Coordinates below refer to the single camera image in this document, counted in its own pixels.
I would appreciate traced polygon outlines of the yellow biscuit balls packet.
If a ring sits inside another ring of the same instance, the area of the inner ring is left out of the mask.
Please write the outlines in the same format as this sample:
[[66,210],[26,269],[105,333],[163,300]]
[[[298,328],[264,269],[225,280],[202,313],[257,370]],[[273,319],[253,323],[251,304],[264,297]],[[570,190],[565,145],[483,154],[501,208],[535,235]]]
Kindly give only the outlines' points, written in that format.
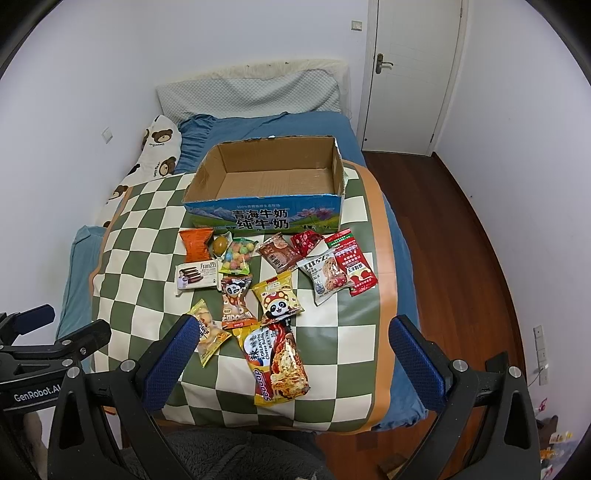
[[195,318],[198,323],[197,354],[201,366],[205,367],[218,349],[228,341],[230,333],[217,326],[204,299],[199,299],[188,311],[188,314]]

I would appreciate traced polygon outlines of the Franzzi cookie packet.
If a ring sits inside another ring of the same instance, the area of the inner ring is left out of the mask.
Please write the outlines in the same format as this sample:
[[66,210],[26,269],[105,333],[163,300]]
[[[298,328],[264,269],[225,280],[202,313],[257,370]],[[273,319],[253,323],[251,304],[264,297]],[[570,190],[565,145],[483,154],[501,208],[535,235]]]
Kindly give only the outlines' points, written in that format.
[[218,284],[218,262],[214,259],[182,263],[175,267],[177,295],[192,290],[216,288]]

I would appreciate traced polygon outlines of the orange panda snack packet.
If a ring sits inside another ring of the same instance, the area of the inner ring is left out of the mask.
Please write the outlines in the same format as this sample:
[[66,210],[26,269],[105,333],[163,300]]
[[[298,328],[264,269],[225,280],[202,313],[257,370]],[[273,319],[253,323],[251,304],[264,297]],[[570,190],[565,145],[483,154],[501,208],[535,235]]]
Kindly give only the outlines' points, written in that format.
[[232,330],[257,323],[256,315],[246,305],[245,296],[252,285],[252,276],[224,276],[221,280],[221,326]]

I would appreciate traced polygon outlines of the Sedaap instant noodle packet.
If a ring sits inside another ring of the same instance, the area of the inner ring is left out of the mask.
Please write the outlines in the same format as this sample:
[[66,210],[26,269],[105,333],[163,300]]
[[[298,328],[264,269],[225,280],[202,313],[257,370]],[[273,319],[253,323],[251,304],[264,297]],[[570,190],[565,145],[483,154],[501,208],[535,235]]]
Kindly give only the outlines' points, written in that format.
[[232,335],[256,382],[254,405],[280,404],[308,393],[308,375],[286,322],[235,328]]

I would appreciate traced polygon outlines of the braised egg packet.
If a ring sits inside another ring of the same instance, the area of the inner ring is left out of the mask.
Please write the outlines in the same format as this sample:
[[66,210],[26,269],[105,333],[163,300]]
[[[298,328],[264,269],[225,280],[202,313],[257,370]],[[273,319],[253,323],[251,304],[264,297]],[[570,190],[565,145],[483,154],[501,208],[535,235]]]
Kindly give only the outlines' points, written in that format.
[[232,235],[230,232],[225,232],[212,237],[211,243],[209,243],[209,251],[215,258],[221,258],[228,251],[229,245],[232,242]]

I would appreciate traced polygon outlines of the colourful candy balls bag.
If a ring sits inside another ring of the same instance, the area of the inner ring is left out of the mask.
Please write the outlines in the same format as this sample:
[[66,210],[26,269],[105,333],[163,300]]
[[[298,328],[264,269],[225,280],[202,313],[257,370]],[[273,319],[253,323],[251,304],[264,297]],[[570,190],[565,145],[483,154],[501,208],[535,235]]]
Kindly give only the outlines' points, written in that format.
[[219,272],[222,275],[244,276],[250,274],[250,261],[256,254],[259,242],[249,238],[233,239],[221,259]]

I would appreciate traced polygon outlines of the yellow panda snack packet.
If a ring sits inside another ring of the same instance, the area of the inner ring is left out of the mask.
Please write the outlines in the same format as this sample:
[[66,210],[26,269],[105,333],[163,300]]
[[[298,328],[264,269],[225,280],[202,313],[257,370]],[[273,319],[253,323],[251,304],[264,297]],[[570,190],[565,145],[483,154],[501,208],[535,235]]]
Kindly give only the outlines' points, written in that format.
[[252,291],[262,307],[263,316],[260,323],[263,326],[286,320],[304,311],[294,293],[290,271],[281,272],[273,278],[253,285]]

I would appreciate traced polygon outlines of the brown snack packet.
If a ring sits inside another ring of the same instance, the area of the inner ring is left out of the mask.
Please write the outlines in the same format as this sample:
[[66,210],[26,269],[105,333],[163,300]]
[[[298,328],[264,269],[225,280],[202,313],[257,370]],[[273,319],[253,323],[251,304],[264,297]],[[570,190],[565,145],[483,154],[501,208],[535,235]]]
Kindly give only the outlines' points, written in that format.
[[297,267],[297,263],[304,259],[293,246],[283,238],[283,234],[276,233],[256,248],[257,253],[270,263],[277,274]]

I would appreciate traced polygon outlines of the long red snack packet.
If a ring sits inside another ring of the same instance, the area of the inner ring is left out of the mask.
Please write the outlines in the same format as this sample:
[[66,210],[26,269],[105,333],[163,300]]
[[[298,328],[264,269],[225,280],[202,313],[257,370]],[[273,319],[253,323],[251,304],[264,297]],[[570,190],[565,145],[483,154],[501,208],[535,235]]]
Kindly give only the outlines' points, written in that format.
[[377,285],[377,276],[349,228],[325,237],[325,243],[329,248],[335,249],[335,259],[339,267],[352,282],[349,294],[358,296]]

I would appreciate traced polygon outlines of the small dark red packet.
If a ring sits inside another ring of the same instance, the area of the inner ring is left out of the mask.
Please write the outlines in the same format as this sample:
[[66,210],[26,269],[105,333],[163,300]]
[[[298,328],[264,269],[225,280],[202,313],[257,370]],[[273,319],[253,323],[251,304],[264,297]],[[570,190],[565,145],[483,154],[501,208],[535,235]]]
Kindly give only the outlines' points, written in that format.
[[291,236],[290,241],[294,246],[294,250],[301,257],[307,257],[318,244],[324,241],[324,236],[314,230],[305,230]]

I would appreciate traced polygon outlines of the silver oat cookie packet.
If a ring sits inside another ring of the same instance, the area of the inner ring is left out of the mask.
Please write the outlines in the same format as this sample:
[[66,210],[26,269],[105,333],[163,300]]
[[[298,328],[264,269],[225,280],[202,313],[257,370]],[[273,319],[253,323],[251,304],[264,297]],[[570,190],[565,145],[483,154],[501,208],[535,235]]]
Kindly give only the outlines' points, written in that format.
[[308,256],[297,262],[297,268],[311,279],[314,288],[315,305],[320,306],[342,289],[353,286],[346,271],[342,269],[335,256],[335,248],[322,254]]

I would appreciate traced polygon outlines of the green checkered mat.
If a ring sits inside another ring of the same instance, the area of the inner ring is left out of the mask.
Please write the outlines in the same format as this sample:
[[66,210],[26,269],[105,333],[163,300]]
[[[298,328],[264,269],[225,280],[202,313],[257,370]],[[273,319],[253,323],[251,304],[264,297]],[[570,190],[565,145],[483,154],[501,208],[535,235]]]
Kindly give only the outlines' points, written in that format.
[[224,258],[189,262],[191,176],[130,188],[93,278],[92,316],[111,329],[93,371],[139,359],[192,314],[201,337],[161,407],[166,419],[318,432],[377,425],[392,399],[396,253],[377,180],[354,163],[344,171],[342,222],[304,257],[286,234],[238,233]]

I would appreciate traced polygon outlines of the teddy bear print pillow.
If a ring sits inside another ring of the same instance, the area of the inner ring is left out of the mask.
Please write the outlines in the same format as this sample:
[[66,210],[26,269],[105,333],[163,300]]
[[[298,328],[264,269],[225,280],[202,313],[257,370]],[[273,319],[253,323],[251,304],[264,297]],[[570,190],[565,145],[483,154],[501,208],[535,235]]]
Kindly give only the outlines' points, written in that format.
[[135,185],[172,175],[180,157],[181,134],[166,116],[158,115],[145,130],[140,155],[101,209],[97,225],[107,227],[123,196]]

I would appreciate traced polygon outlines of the cardboard milk box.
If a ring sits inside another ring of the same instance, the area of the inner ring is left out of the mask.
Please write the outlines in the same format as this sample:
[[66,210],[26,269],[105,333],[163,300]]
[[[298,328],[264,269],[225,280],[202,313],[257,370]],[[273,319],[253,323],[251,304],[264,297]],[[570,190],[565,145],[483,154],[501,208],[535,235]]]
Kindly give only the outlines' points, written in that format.
[[232,233],[334,233],[345,174],[332,136],[224,142],[211,148],[182,203],[194,225]]

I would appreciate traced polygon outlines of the grey-white pillow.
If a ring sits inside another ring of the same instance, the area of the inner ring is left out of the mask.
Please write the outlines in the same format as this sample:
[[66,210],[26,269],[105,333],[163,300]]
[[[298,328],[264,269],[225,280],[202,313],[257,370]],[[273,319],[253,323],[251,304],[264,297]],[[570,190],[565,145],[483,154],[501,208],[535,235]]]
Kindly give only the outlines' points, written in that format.
[[160,84],[162,113],[175,123],[196,114],[263,117],[337,112],[351,117],[349,65],[334,59],[250,63]]

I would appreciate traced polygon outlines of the white door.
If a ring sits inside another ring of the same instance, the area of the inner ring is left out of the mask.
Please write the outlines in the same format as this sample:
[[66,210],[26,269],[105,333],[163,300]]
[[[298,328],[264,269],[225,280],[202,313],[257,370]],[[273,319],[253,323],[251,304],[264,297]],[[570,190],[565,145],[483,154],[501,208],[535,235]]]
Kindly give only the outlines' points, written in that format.
[[[358,139],[362,149],[429,156],[451,101],[467,1],[370,1]],[[375,73],[376,57],[394,63]]]

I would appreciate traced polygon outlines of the wall socket left wall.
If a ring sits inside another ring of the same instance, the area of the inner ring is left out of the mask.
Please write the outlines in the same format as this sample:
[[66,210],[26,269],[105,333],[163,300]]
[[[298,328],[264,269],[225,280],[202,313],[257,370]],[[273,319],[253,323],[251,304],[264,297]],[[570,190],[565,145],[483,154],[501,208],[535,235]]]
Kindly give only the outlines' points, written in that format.
[[103,132],[102,132],[102,138],[103,138],[103,140],[104,140],[104,142],[106,144],[108,144],[112,140],[113,134],[112,134],[112,132],[111,132],[111,130],[110,130],[109,127],[105,128],[103,130]]

